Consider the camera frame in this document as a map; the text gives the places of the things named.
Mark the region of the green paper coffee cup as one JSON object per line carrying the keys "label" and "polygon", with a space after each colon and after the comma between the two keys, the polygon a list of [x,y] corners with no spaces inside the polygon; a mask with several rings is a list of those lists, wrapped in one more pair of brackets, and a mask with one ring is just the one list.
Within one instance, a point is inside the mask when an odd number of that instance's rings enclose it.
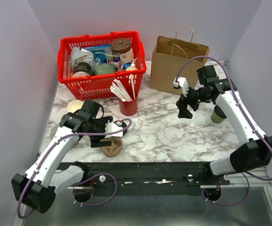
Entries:
{"label": "green paper coffee cup", "polygon": [[220,124],[220,123],[222,123],[225,119],[222,119],[222,118],[220,118],[220,117],[218,117],[215,113],[214,113],[214,111],[213,111],[213,113],[211,114],[211,121],[213,122],[213,123],[216,123],[216,124]]}

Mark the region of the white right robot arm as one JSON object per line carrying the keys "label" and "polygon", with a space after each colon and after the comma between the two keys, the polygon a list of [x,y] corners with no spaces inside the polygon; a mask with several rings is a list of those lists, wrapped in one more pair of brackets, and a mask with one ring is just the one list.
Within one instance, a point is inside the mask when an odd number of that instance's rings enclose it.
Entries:
{"label": "white right robot arm", "polygon": [[242,104],[240,95],[233,82],[220,79],[213,66],[204,66],[197,70],[201,88],[194,90],[184,77],[175,78],[173,86],[182,94],[176,105],[179,118],[192,118],[192,113],[199,108],[200,103],[213,102],[213,114],[227,119],[237,135],[239,147],[229,157],[212,161],[202,172],[202,180],[213,184],[219,175],[243,173],[267,166],[272,158],[272,136],[260,129]]}

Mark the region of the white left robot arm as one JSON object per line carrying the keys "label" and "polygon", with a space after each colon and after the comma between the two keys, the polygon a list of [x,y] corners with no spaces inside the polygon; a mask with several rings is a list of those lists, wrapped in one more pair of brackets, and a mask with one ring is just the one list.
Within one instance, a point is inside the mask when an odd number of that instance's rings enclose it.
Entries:
{"label": "white left robot arm", "polygon": [[18,202],[17,214],[21,214],[24,204],[39,213],[45,213],[52,206],[56,195],[73,184],[85,186],[90,179],[87,167],[81,162],[73,163],[67,170],[55,174],[68,151],[83,136],[90,137],[90,146],[110,146],[105,138],[122,135],[112,116],[97,117],[104,108],[93,100],[86,100],[82,107],[65,114],[59,123],[54,138],[37,161],[23,174],[15,174],[11,180],[15,199]]}

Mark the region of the brown paper bag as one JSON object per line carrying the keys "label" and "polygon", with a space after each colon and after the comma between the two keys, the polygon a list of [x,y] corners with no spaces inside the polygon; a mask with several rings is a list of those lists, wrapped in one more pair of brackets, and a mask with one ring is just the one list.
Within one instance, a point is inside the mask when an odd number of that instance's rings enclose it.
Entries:
{"label": "brown paper bag", "polygon": [[157,44],[152,53],[150,88],[174,95],[181,91],[173,88],[173,81],[179,71],[180,77],[186,78],[189,86],[194,88],[198,82],[197,70],[207,62],[206,58],[195,59],[182,69],[191,58],[208,56],[208,46],[185,41],[177,37],[157,37]]}

